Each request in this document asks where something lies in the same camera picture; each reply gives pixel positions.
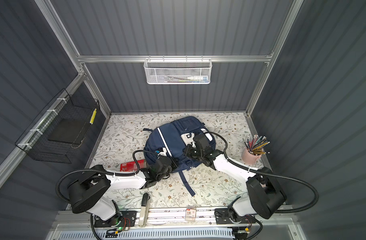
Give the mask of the navy blue student backpack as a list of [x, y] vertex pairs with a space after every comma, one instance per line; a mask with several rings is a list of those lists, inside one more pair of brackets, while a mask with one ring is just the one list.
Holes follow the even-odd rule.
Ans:
[[144, 131], [150, 132], [149, 138], [144, 147], [144, 156], [147, 164], [154, 167], [157, 164], [158, 156], [163, 155], [172, 158], [173, 166], [171, 173], [178, 173], [180, 178], [193, 197], [196, 193], [188, 184], [183, 171], [189, 171], [202, 164], [196, 157], [196, 153], [186, 155], [188, 144], [196, 146], [193, 138], [198, 135], [204, 135], [207, 144], [212, 151], [216, 148], [216, 140], [212, 134], [208, 134], [205, 124], [196, 117], [188, 116], [170, 123], [161, 125], [155, 129], [144, 128]]

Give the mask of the red card box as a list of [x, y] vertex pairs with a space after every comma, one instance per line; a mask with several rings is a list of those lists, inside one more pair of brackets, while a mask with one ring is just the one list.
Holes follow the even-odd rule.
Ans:
[[[146, 167], [145, 160], [138, 160], [138, 164], [141, 169]], [[122, 163], [120, 166], [121, 172], [136, 172], [137, 170], [138, 166], [136, 162]]]

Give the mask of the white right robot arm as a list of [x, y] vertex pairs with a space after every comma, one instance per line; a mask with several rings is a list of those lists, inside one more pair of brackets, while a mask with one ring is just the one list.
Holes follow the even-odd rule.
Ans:
[[264, 219], [269, 219], [286, 200], [276, 178], [267, 176], [272, 171], [266, 167], [262, 169], [251, 168], [227, 158], [225, 151], [214, 150], [210, 146], [209, 136], [209, 133], [182, 134], [181, 138], [186, 144], [184, 154], [245, 185], [248, 196], [237, 197], [228, 206], [230, 220], [237, 222], [247, 215], [259, 215]]

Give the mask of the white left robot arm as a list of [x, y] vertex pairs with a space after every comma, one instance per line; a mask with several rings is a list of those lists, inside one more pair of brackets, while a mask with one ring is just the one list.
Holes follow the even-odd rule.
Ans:
[[71, 183], [67, 190], [72, 212], [87, 212], [103, 221], [120, 217], [114, 201], [105, 197], [106, 192], [121, 189], [147, 189], [166, 179], [178, 167], [178, 162], [169, 157], [159, 156], [155, 164], [138, 172], [107, 171], [102, 165], [84, 171]]

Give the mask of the black and cream stapler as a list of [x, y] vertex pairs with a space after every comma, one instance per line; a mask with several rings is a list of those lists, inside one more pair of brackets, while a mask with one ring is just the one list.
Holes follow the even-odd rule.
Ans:
[[150, 210], [151, 196], [149, 193], [144, 193], [141, 202], [141, 211], [138, 226], [143, 228], [147, 224], [148, 214]]

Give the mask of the pink pencil cup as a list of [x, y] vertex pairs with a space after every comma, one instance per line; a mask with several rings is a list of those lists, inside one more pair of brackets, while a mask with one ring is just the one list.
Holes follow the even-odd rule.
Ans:
[[254, 155], [251, 152], [249, 152], [248, 148], [244, 148], [244, 151], [242, 153], [242, 161], [246, 165], [254, 165], [260, 158], [261, 155]]

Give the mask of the small clear staples box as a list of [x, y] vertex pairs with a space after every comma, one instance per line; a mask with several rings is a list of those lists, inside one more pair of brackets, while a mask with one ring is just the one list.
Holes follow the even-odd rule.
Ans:
[[196, 221], [197, 208], [194, 206], [187, 206], [185, 221], [187, 222], [195, 222]]

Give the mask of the bundle of coloured pencils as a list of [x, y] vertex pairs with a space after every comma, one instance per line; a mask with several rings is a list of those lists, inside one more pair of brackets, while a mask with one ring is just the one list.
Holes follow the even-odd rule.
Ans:
[[248, 137], [245, 142], [246, 150], [248, 153], [254, 156], [265, 155], [267, 152], [264, 150], [270, 141], [267, 140], [266, 136], [253, 135]]

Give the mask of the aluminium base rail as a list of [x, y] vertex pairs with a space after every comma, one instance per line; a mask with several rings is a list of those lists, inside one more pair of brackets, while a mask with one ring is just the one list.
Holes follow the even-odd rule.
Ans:
[[[251, 226], [256, 223], [254, 215], [238, 216], [227, 207], [196, 207], [196, 221], [185, 221], [186, 208], [150, 208], [146, 227], [153, 226]], [[108, 224], [95, 217], [94, 226], [97, 228], [114, 227], [126, 229], [140, 228], [138, 226], [140, 209], [120, 209], [118, 222]]]

